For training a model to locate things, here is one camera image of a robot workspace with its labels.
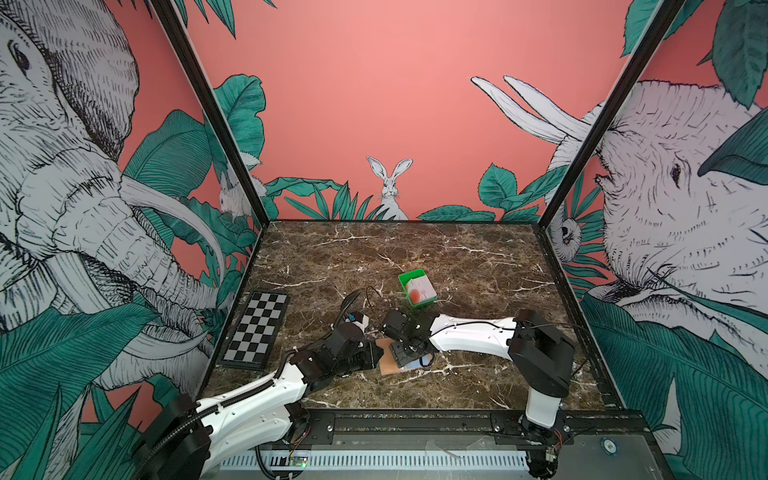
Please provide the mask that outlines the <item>pink leather card holder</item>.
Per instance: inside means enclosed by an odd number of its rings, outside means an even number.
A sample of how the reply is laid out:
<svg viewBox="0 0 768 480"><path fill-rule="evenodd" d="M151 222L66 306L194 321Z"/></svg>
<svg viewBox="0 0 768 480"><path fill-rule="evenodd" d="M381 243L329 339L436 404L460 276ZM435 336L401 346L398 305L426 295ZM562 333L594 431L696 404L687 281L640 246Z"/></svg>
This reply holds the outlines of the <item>pink leather card holder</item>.
<svg viewBox="0 0 768 480"><path fill-rule="evenodd" d="M383 351L383 355L378 363L379 371L383 376L428 368L434 362L434 355L426 354L418 359L406 360L404 363L399 364L392 347L395 343L394 340L390 338L380 338L377 339L375 343Z"/></svg>

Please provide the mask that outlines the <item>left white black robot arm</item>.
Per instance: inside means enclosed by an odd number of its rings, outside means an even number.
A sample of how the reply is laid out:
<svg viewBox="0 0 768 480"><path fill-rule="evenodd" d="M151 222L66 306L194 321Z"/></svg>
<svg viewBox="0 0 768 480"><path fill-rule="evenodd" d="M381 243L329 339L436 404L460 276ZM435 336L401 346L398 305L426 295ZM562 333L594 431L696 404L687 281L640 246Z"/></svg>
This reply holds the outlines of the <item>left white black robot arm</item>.
<svg viewBox="0 0 768 480"><path fill-rule="evenodd" d="M218 396L169 402L133 449L134 479L198 479L228 457L284 438L301 401L334 379L379 366L383 349L347 322L283 357L277 370Z"/></svg>

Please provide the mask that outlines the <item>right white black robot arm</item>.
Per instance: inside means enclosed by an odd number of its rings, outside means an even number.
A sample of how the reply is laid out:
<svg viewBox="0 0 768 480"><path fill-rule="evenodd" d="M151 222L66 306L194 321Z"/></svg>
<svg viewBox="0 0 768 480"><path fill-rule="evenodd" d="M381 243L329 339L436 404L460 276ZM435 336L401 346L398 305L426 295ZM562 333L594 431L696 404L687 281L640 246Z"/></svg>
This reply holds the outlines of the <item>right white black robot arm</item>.
<svg viewBox="0 0 768 480"><path fill-rule="evenodd" d="M541 445L566 443L561 403L570 393L576 345L530 309L514 317L467 319L448 314L414 317L392 310L377 341L379 369L390 375L431 365L439 353L466 351L511 361L528 385L522 435Z"/></svg>

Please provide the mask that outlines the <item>white red credit card stack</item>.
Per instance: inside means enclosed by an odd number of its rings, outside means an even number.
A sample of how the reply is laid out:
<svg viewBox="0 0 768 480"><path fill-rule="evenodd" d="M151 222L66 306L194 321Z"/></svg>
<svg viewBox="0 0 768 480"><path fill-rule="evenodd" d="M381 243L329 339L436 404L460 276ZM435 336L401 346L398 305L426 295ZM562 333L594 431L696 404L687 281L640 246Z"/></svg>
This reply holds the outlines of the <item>white red credit card stack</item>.
<svg viewBox="0 0 768 480"><path fill-rule="evenodd" d="M407 281L406 292L412 305L421 305L437 297L436 290L427 275L414 277Z"/></svg>

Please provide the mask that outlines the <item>green plastic tray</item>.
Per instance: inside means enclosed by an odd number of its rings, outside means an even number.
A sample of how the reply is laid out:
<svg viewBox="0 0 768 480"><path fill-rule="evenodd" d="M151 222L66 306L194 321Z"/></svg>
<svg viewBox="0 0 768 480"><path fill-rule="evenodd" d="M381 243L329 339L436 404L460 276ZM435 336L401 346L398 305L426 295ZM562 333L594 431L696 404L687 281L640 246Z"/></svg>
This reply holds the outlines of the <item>green plastic tray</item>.
<svg viewBox="0 0 768 480"><path fill-rule="evenodd" d="M427 306L438 298L435 287L423 269L402 273L398 281L412 308Z"/></svg>

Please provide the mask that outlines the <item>black white checkerboard plate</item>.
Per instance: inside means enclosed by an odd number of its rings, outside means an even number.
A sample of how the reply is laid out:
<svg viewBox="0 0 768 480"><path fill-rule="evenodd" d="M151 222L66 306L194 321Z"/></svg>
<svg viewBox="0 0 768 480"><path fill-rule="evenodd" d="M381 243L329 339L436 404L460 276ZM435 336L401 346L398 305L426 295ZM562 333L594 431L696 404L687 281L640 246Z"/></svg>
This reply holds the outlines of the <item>black white checkerboard plate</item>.
<svg viewBox="0 0 768 480"><path fill-rule="evenodd" d="M242 317L225 345L219 364L263 372L284 323L289 295L283 290L251 293Z"/></svg>

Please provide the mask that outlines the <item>black front mounting rail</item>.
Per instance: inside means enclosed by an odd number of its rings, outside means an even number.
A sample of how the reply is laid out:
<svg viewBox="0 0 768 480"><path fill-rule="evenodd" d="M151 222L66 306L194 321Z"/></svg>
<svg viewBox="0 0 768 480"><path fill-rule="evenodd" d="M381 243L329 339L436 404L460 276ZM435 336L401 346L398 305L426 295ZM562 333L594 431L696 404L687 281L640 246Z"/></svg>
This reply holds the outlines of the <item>black front mounting rail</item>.
<svg viewBox="0 0 768 480"><path fill-rule="evenodd" d="M560 410L549 429L525 419L523 410L310 409L305 445L330 445L343 435L490 436L503 445L571 445L586 436L652 437L636 410Z"/></svg>

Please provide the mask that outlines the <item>left black frame post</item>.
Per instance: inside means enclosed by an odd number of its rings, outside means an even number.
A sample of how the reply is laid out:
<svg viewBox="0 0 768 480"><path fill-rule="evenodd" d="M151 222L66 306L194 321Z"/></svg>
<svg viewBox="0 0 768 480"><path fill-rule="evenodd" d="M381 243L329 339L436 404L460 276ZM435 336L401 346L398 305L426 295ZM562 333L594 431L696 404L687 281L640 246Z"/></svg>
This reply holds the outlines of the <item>left black frame post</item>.
<svg viewBox="0 0 768 480"><path fill-rule="evenodd" d="M216 139L220 143L229 164L233 167L253 209L257 223L261 229L268 227L270 219L253 186L252 176L243 163L234 135L193 48L186 28L181 22L177 6L173 1L166 0L152 0L151 5L202 106Z"/></svg>

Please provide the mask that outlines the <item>black frame post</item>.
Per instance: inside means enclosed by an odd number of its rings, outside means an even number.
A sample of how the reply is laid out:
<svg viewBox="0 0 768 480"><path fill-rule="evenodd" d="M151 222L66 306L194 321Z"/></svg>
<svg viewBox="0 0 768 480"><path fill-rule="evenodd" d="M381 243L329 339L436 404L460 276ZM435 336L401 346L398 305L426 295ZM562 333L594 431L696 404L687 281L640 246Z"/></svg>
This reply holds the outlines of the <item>black frame post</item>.
<svg viewBox="0 0 768 480"><path fill-rule="evenodd" d="M558 208L565 203L582 170L593 157L615 116L621 111L633 87L662 43L666 33L685 4L684 0L664 0L654 9L643 33L622 70L620 77L605 101L603 109L567 170L552 201L540 217L537 227L546 229L555 218Z"/></svg>
<svg viewBox="0 0 768 480"><path fill-rule="evenodd" d="M202 106L216 139L220 143L229 164L233 167L253 209L257 223L261 229L268 227L270 219L253 186L252 176L243 163L234 135L193 48L186 28L181 22L177 6L173 1L166 0L152 0L151 5Z"/></svg>

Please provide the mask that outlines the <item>right black frame post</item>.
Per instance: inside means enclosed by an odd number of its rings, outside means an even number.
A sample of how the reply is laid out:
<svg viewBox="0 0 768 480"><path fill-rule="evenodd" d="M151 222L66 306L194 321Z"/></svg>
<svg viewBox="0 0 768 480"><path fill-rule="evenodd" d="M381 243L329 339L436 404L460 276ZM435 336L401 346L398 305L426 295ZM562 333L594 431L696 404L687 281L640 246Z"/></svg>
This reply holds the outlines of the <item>right black frame post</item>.
<svg viewBox="0 0 768 480"><path fill-rule="evenodd" d="M620 77L605 101L603 109L567 170L552 201L540 217L537 227L546 229L555 218L558 208L565 203L582 170L593 157L615 116L621 111L633 87L662 43L666 33L685 4L684 0L664 0L654 9L643 33L622 70Z"/></svg>

